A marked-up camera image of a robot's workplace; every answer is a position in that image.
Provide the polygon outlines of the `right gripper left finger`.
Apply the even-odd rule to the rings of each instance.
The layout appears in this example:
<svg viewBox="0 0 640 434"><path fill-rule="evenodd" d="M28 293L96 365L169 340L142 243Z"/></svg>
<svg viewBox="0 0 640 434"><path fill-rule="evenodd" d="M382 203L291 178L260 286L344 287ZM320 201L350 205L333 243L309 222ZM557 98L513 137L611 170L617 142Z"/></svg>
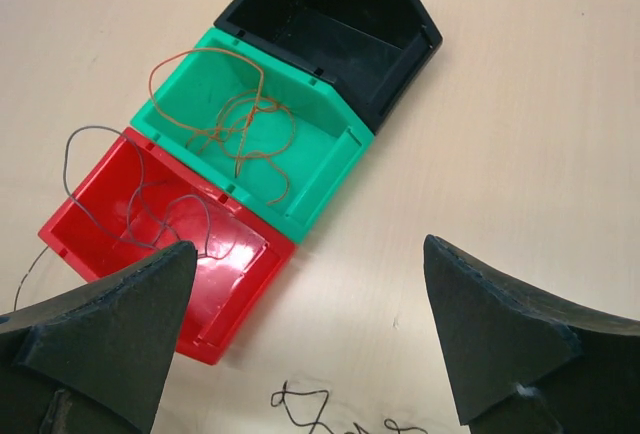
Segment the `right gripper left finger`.
<svg viewBox="0 0 640 434"><path fill-rule="evenodd" d="M196 264L180 241L2 315L2 432L150 432Z"/></svg>

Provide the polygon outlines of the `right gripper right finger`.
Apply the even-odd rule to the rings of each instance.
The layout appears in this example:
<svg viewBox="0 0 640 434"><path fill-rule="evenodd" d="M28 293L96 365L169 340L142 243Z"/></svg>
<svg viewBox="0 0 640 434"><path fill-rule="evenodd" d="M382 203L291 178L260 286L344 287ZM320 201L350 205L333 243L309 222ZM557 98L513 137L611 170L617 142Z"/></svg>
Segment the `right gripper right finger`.
<svg viewBox="0 0 640 434"><path fill-rule="evenodd" d="M429 235L424 277L459 422L473 433L636 433L639 323Z"/></svg>

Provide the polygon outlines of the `green plastic bin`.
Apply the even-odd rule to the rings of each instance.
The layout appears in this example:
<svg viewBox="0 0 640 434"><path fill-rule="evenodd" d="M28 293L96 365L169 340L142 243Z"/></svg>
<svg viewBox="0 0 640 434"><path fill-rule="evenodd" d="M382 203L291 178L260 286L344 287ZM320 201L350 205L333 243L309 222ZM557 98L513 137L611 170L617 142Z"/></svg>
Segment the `green plastic bin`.
<svg viewBox="0 0 640 434"><path fill-rule="evenodd" d="M168 61L132 126L301 242L373 133L329 84L220 29Z"/></svg>

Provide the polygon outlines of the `black plastic bin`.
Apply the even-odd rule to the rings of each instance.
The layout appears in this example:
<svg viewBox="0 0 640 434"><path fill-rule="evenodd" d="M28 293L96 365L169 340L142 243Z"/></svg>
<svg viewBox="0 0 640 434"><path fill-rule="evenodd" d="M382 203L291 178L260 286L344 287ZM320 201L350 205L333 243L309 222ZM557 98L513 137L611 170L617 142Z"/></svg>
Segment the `black plastic bin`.
<svg viewBox="0 0 640 434"><path fill-rule="evenodd" d="M330 84L372 132L443 42L420 0L233 0L214 25Z"/></svg>

